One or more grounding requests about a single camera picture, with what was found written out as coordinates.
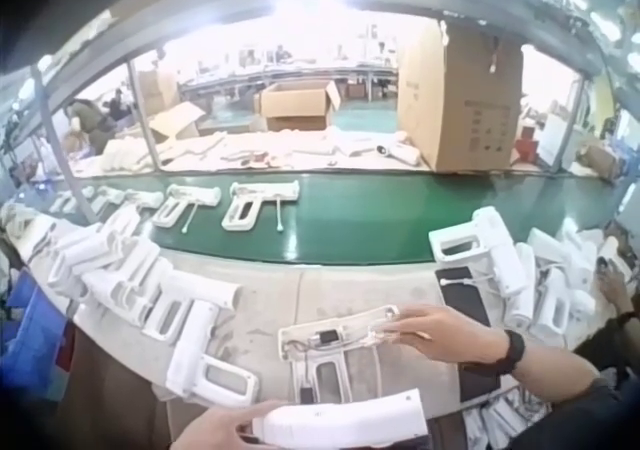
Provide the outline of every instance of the black pad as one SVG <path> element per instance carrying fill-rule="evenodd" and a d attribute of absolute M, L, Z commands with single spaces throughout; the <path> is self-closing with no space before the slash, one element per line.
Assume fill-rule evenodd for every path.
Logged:
<path fill-rule="evenodd" d="M 436 271 L 438 285 L 440 279 L 460 280 L 463 278 L 472 279 L 471 271 L 468 267 L 446 268 Z M 464 313 L 467 317 L 473 318 L 475 321 L 490 327 L 489 315 L 482 303 L 482 297 L 478 287 L 473 285 L 465 285 L 464 283 L 452 283 L 450 285 L 440 286 L 444 302 L 460 313 Z M 458 365 L 458 378 L 460 381 L 460 403 L 473 400 L 488 393 L 500 389 L 500 377 L 485 377 L 477 375 L 465 370 Z"/>

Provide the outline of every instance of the green conveyor belt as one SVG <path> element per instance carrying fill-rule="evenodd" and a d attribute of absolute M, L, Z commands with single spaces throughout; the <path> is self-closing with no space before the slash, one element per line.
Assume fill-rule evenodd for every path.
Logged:
<path fill-rule="evenodd" d="M 251 231 L 227 232 L 221 227 L 233 182 L 294 179 L 300 181 L 300 199 L 283 203 L 283 233 L 276 231 L 273 203 L 263 206 Z M 617 191 L 590 178 L 417 173 L 154 175 L 85 179 L 81 183 L 146 191 L 164 191 L 172 183 L 219 186 L 223 195 L 220 205 L 198 209 L 186 235 L 180 230 L 188 211 L 171 229 L 151 229 L 153 240 L 165 248 L 217 257 L 331 265 L 432 261 L 429 232 L 468 221 L 475 209 L 486 205 L 500 211 L 516 240 L 526 239 L 532 227 L 555 234 L 565 217 L 571 217 L 580 228 L 599 226 L 613 215 Z M 51 203 L 49 198 L 42 202 L 42 208 Z"/>

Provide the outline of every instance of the workbench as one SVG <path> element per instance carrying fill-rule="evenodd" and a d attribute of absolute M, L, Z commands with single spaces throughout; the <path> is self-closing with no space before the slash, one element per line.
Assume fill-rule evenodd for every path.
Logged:
<path fill-rule="evenodd" d="M 75 228 L 69 222 L 58 220 L 54 237 Z M 34 240 L 36 237 L 27 229 L 19 240 L 14 241 L 23 258 L 30 255 Z M 261 382 L 260 400 L 293 400 L 289 366 L 278 356 L 278 329 L 388 304 L 443 304 L 434 275 L 435 264 L 321 267 L 239 262 L 166 249 L 161 255 L 179 270 L 241 285 L 237 311 L 220 315 L 208 353 L 255 373 Z M 45 251 L 33 259 L 30 268 L 47 297 L 61 312 L 67 312 L 69 301 L 47 287 L 52 264 L 51 253 Z M 501 326 L 502 299 L 486 282 L 478 284 L 478 288 L 492 325 Z M 596 295 L 596 299 L 598 312 L 595 317 L 583 322 L 572 320 L 566 339 L 548 343 L 575 348 L 599 328 L 611 313 L 601 296 Z M 158 393 L 163 393 L 172 346 L 145 336 L 139 329 L 95 304 L 80 305 L 70 316 L 97 345 L 154 384 Z M 376 397 L 375 369 L 369 355 L 356 353 L 348 361 L 357 400 Z M 379 355 L 383 394 L 419 388 L 428 419 L 477 405 L 517 385 L 512 377 L 502 377 L 498 391 L 461 404 L 455 366 L 430 361 L 408 347 L 383 345 Z M 168 408 L 174 433 L 188 423 L 194 411 L 203 410 L 192 405 L 185 407 L 179 400 L 170 401 Z"/>

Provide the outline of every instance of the hand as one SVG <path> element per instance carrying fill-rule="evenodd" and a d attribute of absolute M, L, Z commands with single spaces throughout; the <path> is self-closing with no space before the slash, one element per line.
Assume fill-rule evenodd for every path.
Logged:
<path fill-rule="evenodd" d="M 614 261 L 609 260 L 609 266 L 597 273 L 598 289 L 604 298 L 620 313 L 633 312 L 631 297 L 627 293 L 624 274 Z"/>
<path fill-rule="evenodd" d="M 382 330 L 397 332 L 390 337 L 391 343 L 409 345 L 446 363 L 495 363 L 509 348 L 503 330 L 486 327 L 446 306 L 405 307 Z"/>
<path fill-rule="evenodd" d="M 254 418 L 285 405 L 280 402 L 264 402 L 248 408 L 211 408 L 184 429 L 171 445 L 171 450 L 266 450 L 270 445 L 251 445 L 242 441 L 238 427 Z"/>

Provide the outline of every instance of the black watch strap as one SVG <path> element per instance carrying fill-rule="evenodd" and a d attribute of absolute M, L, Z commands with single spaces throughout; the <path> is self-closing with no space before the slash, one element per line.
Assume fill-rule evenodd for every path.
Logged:
<path fill-rule="evenodd" d="M 618 325 L 618 328 L 622 330 L 632 318 L 638 318 L 638 314 L 636 312 L 624 312 L 618 315 L 616 317 L 616 324 Z"/>
<path fill-rule="evenodd" d="M 520 363 L 524 356 L 524 338 L 517 332 L 505 330 L 509 337 L 509 348 L 504 358 L 495 363 L 465 363 L 464 368 L 478 375 L 508 375 L 513 372 L 516 365 Z"/>

